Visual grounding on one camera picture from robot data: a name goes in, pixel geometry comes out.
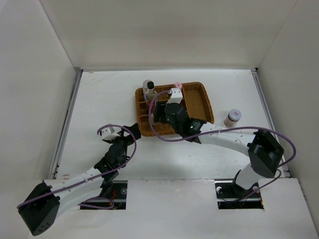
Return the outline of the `tall dark vinegar bottle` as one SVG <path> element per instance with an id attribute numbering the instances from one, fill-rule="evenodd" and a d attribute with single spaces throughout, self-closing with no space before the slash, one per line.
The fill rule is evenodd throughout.
<path id="1" fill-rule="evenodd" d="M 148 81 L 146 84 L 146 91 L 144 93 L 144 99 L 146 102 L 147 110 L 154 111 L 156 108 L 157 99 L 154 99 L 158 95 L 155 90 L 155 85 L 153 81 Z"/>

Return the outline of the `silver-lid jar with blue label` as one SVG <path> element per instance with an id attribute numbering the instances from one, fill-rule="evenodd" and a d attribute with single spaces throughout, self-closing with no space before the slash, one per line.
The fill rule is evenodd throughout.
<path id="1" fill-rule="evenodd" d="M 143 82 L 143 95 L 147 92 L 148 90 L 148 82 L 151 82 L 151 80 L 145 80 Z"/>

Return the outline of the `pink-cap clear spice bottle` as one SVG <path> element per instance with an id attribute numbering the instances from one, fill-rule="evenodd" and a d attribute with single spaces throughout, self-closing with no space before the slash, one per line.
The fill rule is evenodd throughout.
<path id="1" fill-rule="evenodd" d="M 181 90 L 181 89 L 182 89 L 182 83 L 180 83 L 180 82 L 175 82 L 175 83 L 174 83 L 174 87 Z"/>

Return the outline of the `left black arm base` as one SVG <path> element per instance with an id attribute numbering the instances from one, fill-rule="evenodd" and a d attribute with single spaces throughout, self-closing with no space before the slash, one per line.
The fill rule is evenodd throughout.
<path id="1" fill-rule="evenodd" d="M 125 210 L 128 182 L 113 181 L 109 189 L 103 189 L 99 196 L 80 204 L 81 210 Z"/>

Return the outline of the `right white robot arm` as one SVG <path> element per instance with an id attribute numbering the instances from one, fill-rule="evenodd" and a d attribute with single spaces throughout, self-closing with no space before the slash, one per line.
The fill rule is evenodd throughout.
<path id="1" fill-rule="evenodd" d="M 169 124 L 181 140 L 211 144 L 240 152 L 249 157 L 249 164 L 237 172 L 231 191 L 243 197 L 262 178 L 274 178 L 284 149 L 264 128 L 242 132 L 236 128 L 223 129 L 204 120 L 191 118 L 178 103 L 157 103 L 152 112 L 155 122 Z"/>

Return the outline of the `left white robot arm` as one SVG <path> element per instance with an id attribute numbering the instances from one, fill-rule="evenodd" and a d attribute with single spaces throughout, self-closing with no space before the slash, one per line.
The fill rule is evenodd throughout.
<path id="1" fill-rule="evenodd" d="M 38 236 L 48 230 L 55 220 L 69 209 L 90 199 L 108 198 L 113 180 L 119 170 L 131 160 L 127 155 L 130 145 L 141 138 L 139 125 L 122 126 L 115 132 L 115 124 L 98 129 L 102 140 L 110 147 L 100 161 L 86 172 L 58 184 L 43 181 L 36 185 L 17 210 L 30 233 Z"/>

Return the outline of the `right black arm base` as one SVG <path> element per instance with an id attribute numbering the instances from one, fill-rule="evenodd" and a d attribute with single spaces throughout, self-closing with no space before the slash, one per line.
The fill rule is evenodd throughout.
<path id="1" fill-rule="evenodd" d="M 217 206 L 220 210 L 239 210 L 239 209 L 263 209 L 263 201 L 260 192 L 250 195 L 254 189 L 259 187 L 258 182 L 246 190 L 231 180 L 216 180 L 215 192 Z"/>

